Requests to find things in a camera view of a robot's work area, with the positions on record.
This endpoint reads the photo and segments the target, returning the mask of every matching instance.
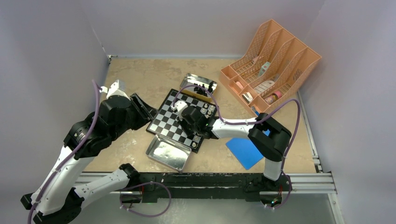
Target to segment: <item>blue paper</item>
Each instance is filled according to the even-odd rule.
[[[264,134],[268,136],[269,130],[265,131]],[[264,157],[249,139],[233,138],[226,143],[226,146],[246,170]]]

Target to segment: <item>checkered board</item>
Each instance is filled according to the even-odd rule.
[[[164,102],[159,108],[158,114],[154,117],[153,122],[151,122],[146,130],[153,134],[167,136],[177,142],[182,143],[183,145],[190,147],[193,152],[197,153],[204,139],[201,138],[201,136],[198,136],[197,133],[194,133],[194,135],[191,137],[187,137],[186,133],[182,130],[182,127],[177,122],[177,113],[173,112],[170,108],[170,105],[172,104],[177,92],[178,91],[174,89],[170,90],[169,94],[166,96]],[[185,101],[188,106],[195,106],[201,111],[201,113],[210,117],[214,116],[217,112],[214,104],[202,101],[185,93],[180,93],[177,98]]]

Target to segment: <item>silver metal tray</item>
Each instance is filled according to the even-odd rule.
[[[182,173],[190,153],[189,147],[158,134],[155,135],[146,151],[150,159],[179,173]]]
[[[205,88],[207,89],[209,87],[210,82],[212,82],[213,80],[210,80],[208,78],[204,78],[201,76],[197,76],[191,73],[187,73],[186,76],[184,77],[182,83],[180,84],[180,88],[183,88],[187,85],[192,85],[194,83],[198,84],[198,85],[202,85],[205,84]],[[216,90],[217,87],[217,83],[213,82],[213,92]],[[190,91],[190,92],[194,92],[194,87],[188,87],[186,88],[186,90]]]

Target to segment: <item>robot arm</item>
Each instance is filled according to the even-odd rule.
[[[194,106],[188,106],[184,101],[177,101],[172,107],[178,113],[179,124],[187,135],[198,133],[206,139],[245,138],[250,139],[259,152],[265,157],[264,176],[270,180],[278,180],[284,152],[289,145],[291,132],[270,117],[261,124],[250,124],[263,119],[266,113],[257,118],[228,119],[229,123],[245,123],[244,125],[230,125],[218,117],[203,115]]]
[[[98,120],[84,145],[60,171],[55,170],[85,137],[94,113],[74,124],[66,135],[59,158],[44,183],[53,172],[57,174],[44,191],[41,200],[36,201],[44,183],[36,192],[22,197],[21,202],[26,209],[31,209],[37,203],[37,214],[33,218],[35,223],[69,223],[91,202],[109,192],[139,184],[139,173],[130,164],[123,164],[118,170],[99,180],[74,187],[81,172],[102,149],[109,147],[112,141],[128,129],[137,130],[150,122],[157,112],[138,95],[128,97],[121,81],[117,80],[109,89],[102,87],[102,92],[107,93],[107,99],[101,102]]]

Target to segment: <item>gray wall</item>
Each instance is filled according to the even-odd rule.
[[[106,55],[78,0],[0,1],[0,217],[38,189],[71,125],[93,109]]]
[[[304,38],[325,0],[81,0],[107,54],[240,57],[275,19]]]
[[[305,43],[323,56],[301,92],[347,223],[396,219],[396,2],[327,0]]]

